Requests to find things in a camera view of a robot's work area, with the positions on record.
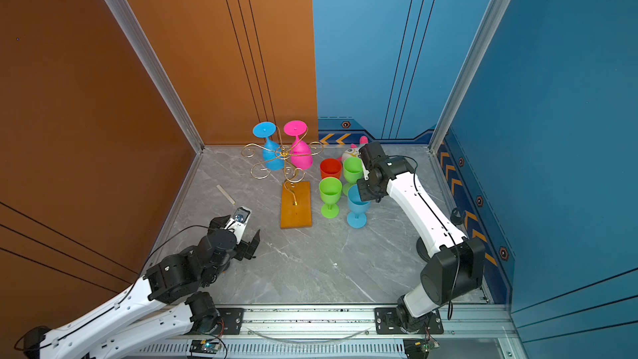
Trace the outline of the green wine glass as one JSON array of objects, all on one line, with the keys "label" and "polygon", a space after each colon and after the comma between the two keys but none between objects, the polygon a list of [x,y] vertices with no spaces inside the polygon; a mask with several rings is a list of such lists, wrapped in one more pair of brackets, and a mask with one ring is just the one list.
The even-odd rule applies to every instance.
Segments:
[{"label": "green wine glass", "polygon": [[334,219],[339,215],[338,202],[342,196],[342,182],[334,177],[322,179],[319,184],[320,196],[323,202],[321,207],[322,216],[327,219]]},{"label": "green wine glass", "polygon": [[342,187],[342,193],[348,196],[350,188],[357,184],[360,178],[363,176],[364,167],[362,160],[358,157],[350,157],[343,162],[343,175],[346,179],[346,183]]}]

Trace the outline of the green wine glass front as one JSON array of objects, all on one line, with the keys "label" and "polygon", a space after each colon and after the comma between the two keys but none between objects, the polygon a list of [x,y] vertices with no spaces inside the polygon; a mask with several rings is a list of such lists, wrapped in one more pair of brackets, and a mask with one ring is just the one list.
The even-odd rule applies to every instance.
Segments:
[{"label": "green wine glass front", "polygon": [[320,196],[323,202],[321,207],[322,216],[327,219],[334,219],[339,215],[338,202],[342,196],[342,182],[334,177],[322,179],[319,184]]}]

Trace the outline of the red wine glass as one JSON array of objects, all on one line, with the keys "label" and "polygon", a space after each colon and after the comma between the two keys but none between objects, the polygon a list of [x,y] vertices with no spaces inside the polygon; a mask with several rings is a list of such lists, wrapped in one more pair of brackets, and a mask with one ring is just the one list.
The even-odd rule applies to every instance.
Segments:
[{"label": "red wine glass", "polygon": [[339,180],[342,176],[342,163],[334,158],[325,159],[320,164],[320,173],[322,179],[332,177]]}]

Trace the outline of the pink wine glass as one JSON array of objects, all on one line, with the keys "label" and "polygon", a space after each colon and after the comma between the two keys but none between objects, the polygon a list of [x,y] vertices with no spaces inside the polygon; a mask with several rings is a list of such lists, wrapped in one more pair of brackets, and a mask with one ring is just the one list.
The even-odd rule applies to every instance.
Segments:
[{"label": "pink wine glass", "polygon": [[303,140],[307,132],[307,124],[303,121],[289,121],[284,126],[284,133],[295,138],[289,150],[289,161],[303,171],[311,168],[313,163],[310,146]]}]

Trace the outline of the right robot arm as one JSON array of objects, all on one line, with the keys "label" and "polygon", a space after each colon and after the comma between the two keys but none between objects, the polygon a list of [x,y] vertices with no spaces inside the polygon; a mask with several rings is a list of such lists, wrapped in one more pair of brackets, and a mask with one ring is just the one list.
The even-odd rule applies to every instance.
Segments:
[{"label": "right robot arm", "polygon": [[378,142],[359,150],[364,176],[357,181],[363,201],[390,197],[418,232],[429,259],[417,287],[398,300],[397,322],[406,332],[425,327],[430,314],[483,284],[485,243],[470,239],[430,198],[416,174],[416,163],[388,156]]}]

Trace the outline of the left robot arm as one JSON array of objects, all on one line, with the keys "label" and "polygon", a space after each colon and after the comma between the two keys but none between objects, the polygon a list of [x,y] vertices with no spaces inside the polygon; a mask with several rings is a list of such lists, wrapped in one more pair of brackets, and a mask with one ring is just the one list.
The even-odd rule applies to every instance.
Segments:
[{"label": "left robot arm", "polygon": [[154,342],[213,331],[220,314],[206,288],[232,260],[253,259],[243,239],[251,212],[211,220],[198,244],[161,259],[128,289],[59,328],[35,327],[17,342],[27,358],[123,358]]}]

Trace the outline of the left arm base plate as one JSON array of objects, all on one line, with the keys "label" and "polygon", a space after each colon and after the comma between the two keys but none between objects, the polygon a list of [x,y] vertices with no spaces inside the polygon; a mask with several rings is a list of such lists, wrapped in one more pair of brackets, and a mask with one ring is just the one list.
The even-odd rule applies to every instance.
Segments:
[{"label": "left arm base plate", "polygon": [[220,307],[219,316],[206,335],[213,337],[237,336],[241,333],[245,310],[242,307]]}]

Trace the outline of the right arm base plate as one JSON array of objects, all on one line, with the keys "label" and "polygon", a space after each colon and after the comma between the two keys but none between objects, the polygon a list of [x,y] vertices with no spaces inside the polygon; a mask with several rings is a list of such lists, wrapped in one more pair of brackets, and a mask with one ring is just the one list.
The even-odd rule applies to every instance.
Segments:
[{"label": "right arm base plate", "polygon": [[380,335],[390,334],[427,334],[442,335],[445,330],[438,309],[421,317],[412,317],[400,305],[376,307],[375,330]]}]

